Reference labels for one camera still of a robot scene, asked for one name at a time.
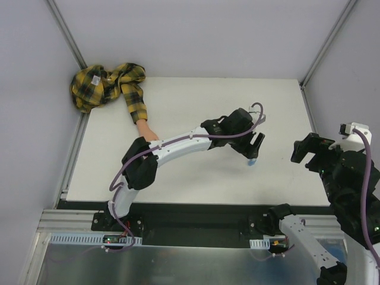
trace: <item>plaid cloth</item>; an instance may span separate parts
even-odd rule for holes
[[[93,65],[79,71],[72,79],[72,101],[83,113],[117,99],[123,93],[133,121],[148,119],[143,90],[138,83],[145,80],[145,69],[137,64],[122,64],[114,71]]]

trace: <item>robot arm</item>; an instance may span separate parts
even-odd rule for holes
[[[340,142],[321,138],[317,134],[309,134],[303,141],[294,143],[291,159],[292,162],[300,163],[308,153],[315,154],[306,164],[306,168],[319,173],[330,207],[345,233],[348,267],[338,262],[310,235],[287,204],[272,208],[268,216],[261,221],[261,224],[259,223],[261,226],[259,230],[267,234],[279,229],[300,249],[304,258],[313,262],[319,276],[317,285],[379,284],[379,270],[376,267],[375,257],[365,242],[360,219],[360,197],[366,155],[362,153],[364,145],[354,129],[358,129],[371,141],[368,126],[358,123],[342,125],[341,134],[344,138]],[[378,254],[380,253],[380,201],[373,195],[373,191],[379,179],[380,172],[372,162],[366,222],[370,241]]]
[[[247,112],[239,108],[229,116],[207,120],[192,131],[168,140],[147,142],[143,137],[137,138],[122,159],[127,167],[122,171],[122,189],[115,201],[108,202],[111,216],[116,218],[113,205],[117,217],[127,215],[138,191],[154,182],[158,167],[178,157],[229,144],[246,158],[257,158],[265,135],[259,133],[253,144],[251,141],[256,134],[255,127],[264,121],[262,111],[250,108]]]

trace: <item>white table surface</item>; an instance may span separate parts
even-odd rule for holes
[[[136,202],[328,205],[306,161],[291,163],[295,140],[311,132],[296,80],[147,78],[141,84],[148,122],[164,139],[190,131],[206,119],[229,115],[259,101],[267,121],[254,166],[228,145],[168,162]],[[124,98],[91,111],[67,195],[68,201],[111,199],[109,184],[138,136]]]

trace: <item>shirt sleeve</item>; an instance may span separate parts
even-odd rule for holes
[[[128,83],[122,84],[121,89],[133,122],[136,123],[141,119],[148,120],[147,107],[143,99],[144,92],[140,86],[136,83]]]

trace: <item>blue tip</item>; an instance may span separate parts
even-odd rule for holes
[[[248,160],[248,166],[255,165],[255,163],[256,163],[256,159],[250,159],[250,160]]]

